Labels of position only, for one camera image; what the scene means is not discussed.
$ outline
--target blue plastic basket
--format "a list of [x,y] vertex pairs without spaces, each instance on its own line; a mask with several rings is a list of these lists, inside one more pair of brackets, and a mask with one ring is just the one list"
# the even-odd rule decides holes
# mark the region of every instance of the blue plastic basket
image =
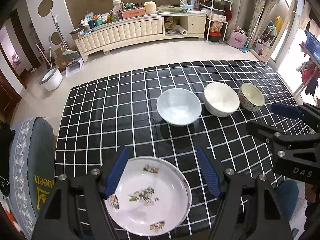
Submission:
[[310,31],[305,30],[305,34],[308,37],[305,44],[305,48],[320,64],[320,42]]

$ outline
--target black checkered tablecloth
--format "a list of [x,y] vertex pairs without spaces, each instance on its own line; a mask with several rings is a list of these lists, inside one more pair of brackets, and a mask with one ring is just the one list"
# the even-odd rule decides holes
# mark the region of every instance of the black checkered tablecloth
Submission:
[[[158,114],[158,96],[170,88],[194,92],[204,104],[204,87],[224,82],[237,92],[250,82],[265,95],[265,105],[256,113],[242,107],[226,118],[212,116],[203,105],[192,125],[173,127]],[[295,100],[278,74],[258,61],[196,61],[149,67],[121,73],[72,88],[64,108],[57,142],[55,175],[81,176],[110,159],[109,149],[129,147],[130,157],[155,156],[169,161],[187,178],[192,206],[186,220],[168,234],[150,237],[171,239],[207,229],[215,220],[219,200],[208,191],[199,171],[195,150],[206,147],[225,168],[256,177],[265,174],[274,187],[283,180],[271,171],[271,152],[266,144],[248,135],[245,124],[257,120],[287,134],[307,134],[299,121],[271,114],[270,105]],[[84,197],[78,196],[84,231],[90,234]],[[245,207],[245,196],[242,206]],[[141,238],[115,224],[121,239]]]

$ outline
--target white bowl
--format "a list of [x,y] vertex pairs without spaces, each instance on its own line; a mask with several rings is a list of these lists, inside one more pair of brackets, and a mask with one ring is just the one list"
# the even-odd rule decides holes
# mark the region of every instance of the white bowl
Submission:
[[264,105],[264,95],[255,85],[243,83],[238,91],[241,105],[251,111],[257,112]]
[[191,189],[171,163],[142,156],[128,161],[115,194],[105,205],[122,228],[139,236],[158,236],[185,220]]
[[163,92],[157,100],[157,110],[167,123],[185,126],[196,121],[201,114],[199,98],[189,90],[172,88]]
[[232,87],[213,82],[204,89],[204,105],[207,110],[217,117],[227,117],[239,107],[239,98]]

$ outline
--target beige canister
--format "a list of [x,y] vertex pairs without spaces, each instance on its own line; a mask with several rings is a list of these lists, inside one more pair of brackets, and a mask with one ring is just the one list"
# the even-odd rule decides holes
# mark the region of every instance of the beige canister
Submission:
[[146,9],[146,14],[156,13],[156,3],[153,1],[145,2],[144,7]]

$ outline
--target yellow cloth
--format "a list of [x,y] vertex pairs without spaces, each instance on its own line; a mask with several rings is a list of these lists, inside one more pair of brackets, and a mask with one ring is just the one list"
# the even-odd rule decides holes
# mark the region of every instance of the yellow cloth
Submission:
[[278,16],[278,17],[276,18],[276,21],[275,21],[275,24],[274,24],[274,26],[275,26],[276,29],[277,29],[277,33],[280,32],[280,30],[281,30],[281,28],[282,28],[282,25],[283,25],[283,20],[281,19],[280,16]]

